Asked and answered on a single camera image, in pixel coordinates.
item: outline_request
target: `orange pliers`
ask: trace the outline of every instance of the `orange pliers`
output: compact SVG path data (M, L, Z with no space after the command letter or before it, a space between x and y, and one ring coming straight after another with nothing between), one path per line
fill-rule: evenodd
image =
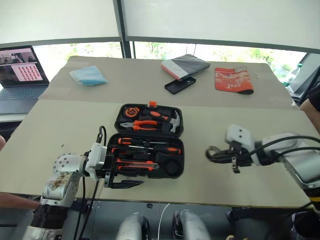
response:
M135 120L134 122L123 122L123 123L120 123L121 127L132 128L133 131L139 131L139 130L155 131L155 130L157 130L156 128L140 127L141 125L154 125L154 126L157 126L158 122L157 121L153 121L153 120L145 120L145 121Z

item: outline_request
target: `laptop keyboard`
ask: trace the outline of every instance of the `laptop keyboard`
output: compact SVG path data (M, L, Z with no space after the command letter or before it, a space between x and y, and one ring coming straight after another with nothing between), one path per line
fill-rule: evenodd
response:
M37 99L47 87L10 87L0 92L0 100Z

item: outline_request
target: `smartphone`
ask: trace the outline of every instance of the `smartphone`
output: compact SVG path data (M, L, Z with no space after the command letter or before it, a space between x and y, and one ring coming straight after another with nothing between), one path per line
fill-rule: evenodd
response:
M196 80L193 77L188 77L182 81L174 80L164 85L164 88L167 89L172 94L177 94L178 92L186 89L190 85L194 84Z

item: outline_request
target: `person's hand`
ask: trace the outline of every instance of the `person's hand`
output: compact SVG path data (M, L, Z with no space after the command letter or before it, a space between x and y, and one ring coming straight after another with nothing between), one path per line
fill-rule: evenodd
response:
M6 140L0 135L0 151L6 145Z

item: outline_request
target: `black toolbox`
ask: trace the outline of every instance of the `black toolbox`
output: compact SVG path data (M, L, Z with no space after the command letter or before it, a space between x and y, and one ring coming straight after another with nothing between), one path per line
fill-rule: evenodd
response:
M180 109L155 102L125 104L114 126L118 133L110 137L107 154L113 155L117 174L176 179L183 173L185 151L179 137L184 127Z

